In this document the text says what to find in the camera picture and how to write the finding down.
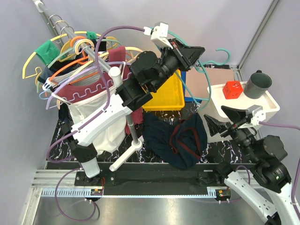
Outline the teal plastic hanger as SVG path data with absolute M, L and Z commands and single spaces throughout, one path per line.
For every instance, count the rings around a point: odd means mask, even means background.
M 231 59 L 231 53 L 229 52 L 229 50 L 225 49 L 225 48 L 218 48 L 216 49 L 216 52 L 218 51 L 222 51 L 225 52 L 227 54 L 227 59 L 224 62 L 215 62 L 213 60 L 209 60 L 207 62 L 201 62 L 200 60 L 198 60 L 196 62 L 196 65 L 194 66 L 194 68 L 196 69 L 196 71 L 200 74 L 204 74 L 207 84 L 208 84 L 208 88 L 209 88 L 209 97 L 208 98 L 200 98 L 202 100 L 200 105 L 198 106 L 198 110 L 202 111 L 204 110 L 208 104 L 210 103 L 211 100 L 211 82 L 210 82 L 210 78 L 209 75 L 204 67 L 204 65 L 208 65 L 208 64 L 212 64 L 212 65 L 217 65 L 217 66 L 223 66 L 225 64 L 227 64 L 229 62 L 229 60 Z M 190 89 L 188 88 L 188 86 L 186 86 L 186 89 L 188 91 L 188 93 L 190 94 L 190 96 L 195 100 L 196 97 L 194 97 L 194 95 L 192 94 L 192 92 L 190 91 Z

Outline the navy tank top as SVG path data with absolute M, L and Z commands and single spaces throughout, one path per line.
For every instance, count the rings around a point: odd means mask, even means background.
M 154 151 L 171 166 L 187 170 L 197 164 L 207 148 L 203 120 L 194 113 L 171 125 L 152 113 L 143 116 L 143 138 L 146 148 Z

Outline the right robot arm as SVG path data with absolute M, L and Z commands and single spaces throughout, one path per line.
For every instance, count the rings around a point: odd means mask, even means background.
M 205 114 L 204 118 L 211 136 L 230 136 L 238 145 L 248 162 L 255 181 L 267 192 L 270 201 L 262 197 L 250 184 L 245 182 L 238 171 L 229 163 L 222 162 L 213 170 L 214 183 L 226 185 L 235 191 L 257 213 L 266 225 L 298 225 L 300 206 L 295 198 L 296 183 L 282 160 L 287 156 L 278 136 L 268 135 L 257 140 L 250 129 L 264 124 L 266 113 L 262 106 L 253 105 L 248 109 L 234 109 L 222 106 L 229 122 L 221 122 Z

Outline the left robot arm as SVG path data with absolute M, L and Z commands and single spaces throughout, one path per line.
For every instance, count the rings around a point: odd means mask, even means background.
M 188 46 L 176 38 L 170 39 L 170 47 L 161 48 L 161 56 L 144 51 L 131 65 L 128 80 L 115 83 L 116 91 L 83 121 L 71 127 L 72 153 L 85 172 L 85 180 L 92 186 L 101 181 L 97 151 L 91 147 L 94 139 L 119 119 L 149 102 L 158 89 L 177 70 L 189 71 L 205 52 L 201 46 Z

